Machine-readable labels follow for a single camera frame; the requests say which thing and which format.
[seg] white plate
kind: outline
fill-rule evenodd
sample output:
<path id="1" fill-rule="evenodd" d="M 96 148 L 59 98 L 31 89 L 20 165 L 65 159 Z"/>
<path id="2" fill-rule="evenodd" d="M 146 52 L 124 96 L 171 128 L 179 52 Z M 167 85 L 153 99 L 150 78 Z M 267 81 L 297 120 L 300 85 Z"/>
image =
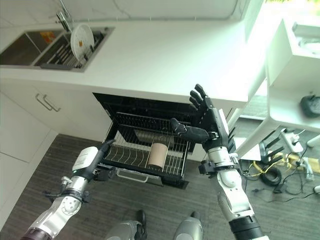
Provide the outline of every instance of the white plate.
<path id="1" fill-rule="evenodd" d="M 79 61 L 84 59 L 84 54 L 90 50 L 90 45 L 94 47 L 95 40 L 91 28 L 87 24 L 79 24 L 71 32 L 70 45 L 73 55 Z"/>

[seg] stainless steel sink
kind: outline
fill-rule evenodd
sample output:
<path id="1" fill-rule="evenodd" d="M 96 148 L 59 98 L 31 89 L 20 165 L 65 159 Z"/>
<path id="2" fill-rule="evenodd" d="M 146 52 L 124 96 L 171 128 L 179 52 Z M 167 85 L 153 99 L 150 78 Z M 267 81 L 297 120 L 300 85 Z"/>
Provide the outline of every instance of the stainless steel sink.
<path id="1" fill-rule="evenodd" d="M 94 58 L 113 28 L 92 28 L 94 46 L 78 60 L 73 55 L 71 33 L 62 30 L 28 31 L 0 54 L 0 65 L 14 68 L 80 70 Z"/>
<path id="2" fill-rule="evenodd" d="M 52 38 L 45 38 L 48 33 Z M 29 66 L 61 34 L 61 30 L 28 31 L 0 54 L 1 65 Z"/>

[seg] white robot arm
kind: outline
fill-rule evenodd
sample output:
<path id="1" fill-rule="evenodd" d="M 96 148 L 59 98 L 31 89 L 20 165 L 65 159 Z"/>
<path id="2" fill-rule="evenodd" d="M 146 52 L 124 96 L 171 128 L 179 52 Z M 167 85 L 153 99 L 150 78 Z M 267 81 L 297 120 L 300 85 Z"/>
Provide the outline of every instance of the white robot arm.
<path id="1" fill-rule="evenodd" d="M 72 167 L 72 178 L 64 176 L 61 179 L 61 194 L 31 224 L 21 240 L 52 240 L 59 234 L 67 221 L 79 211 L 81 204 L 88 201 L 89 193 L 85 188 L 95 177 L 97 165 L 106 156 L 113 142 L 114 140 L 106 141 L 99 150 L 92 146 L 80 152 Z"/>
<path id="2" fill-rule="evenodd" d="M 229 222 L 237 240 L 268 240 L 255 217 L 248 197 L 242 188 L 237 154 L 229 154 L 228 129 L 225 118 L 214 108 L 203 88 L 197 84 L 190 92 L 190 101 L 196 108 L 194 126 L 184 126 L 175 118 L 170 120 L 176 134 L 202 144 L 209 160 L 201 162 L 199 171 L 209 175 L 216 191 L 218 204 Z"/>

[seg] dish drying rack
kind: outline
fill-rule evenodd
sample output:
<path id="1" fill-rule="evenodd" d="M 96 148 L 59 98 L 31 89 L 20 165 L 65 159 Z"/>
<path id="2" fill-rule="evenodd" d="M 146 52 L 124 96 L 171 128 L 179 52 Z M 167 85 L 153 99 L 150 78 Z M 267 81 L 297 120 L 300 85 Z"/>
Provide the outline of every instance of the dish drying rack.
<path id="1" fill-rule="evenodd" d="M 43 69 L 58 69 L 58 70 L 71 70 L 82 69 L 89 59 L 93 57 L 93 54 L 104 41 L 106 32 L 93 31 L 94 45 L 90 45 L 90 48 L 83 54 L 81 59 L 77 59 L 71 49 L 71 34 L 62 33 L 56 40 L 48 47 L 32 65 L 40 66 Z"/>
<path id="2" fill-rule="evenodd" d="M 112 134 L 110 129 L 107 137 L 110 139 L 114 135 L 115 142 L 104 164 L 156 176 L 183 177 L 190 143 L 174 135 L 168 119 L 122 112 L 116 114 L 116 119 L 113 123 L 116 131 Z M 163 143 L 168 147 L 163 168 L 148 165 L 153 143 Z"/>

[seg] paper cup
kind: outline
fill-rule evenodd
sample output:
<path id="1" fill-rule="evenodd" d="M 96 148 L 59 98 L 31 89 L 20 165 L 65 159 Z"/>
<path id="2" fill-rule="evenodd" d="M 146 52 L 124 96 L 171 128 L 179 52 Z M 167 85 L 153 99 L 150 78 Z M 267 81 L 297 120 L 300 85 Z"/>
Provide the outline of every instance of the paper cup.
<path id="1" fill-rule="evenodd" d="M 168 147 L 162 143 L 153 143 L 149 154 L 148 165 L 164 168 Z"/>

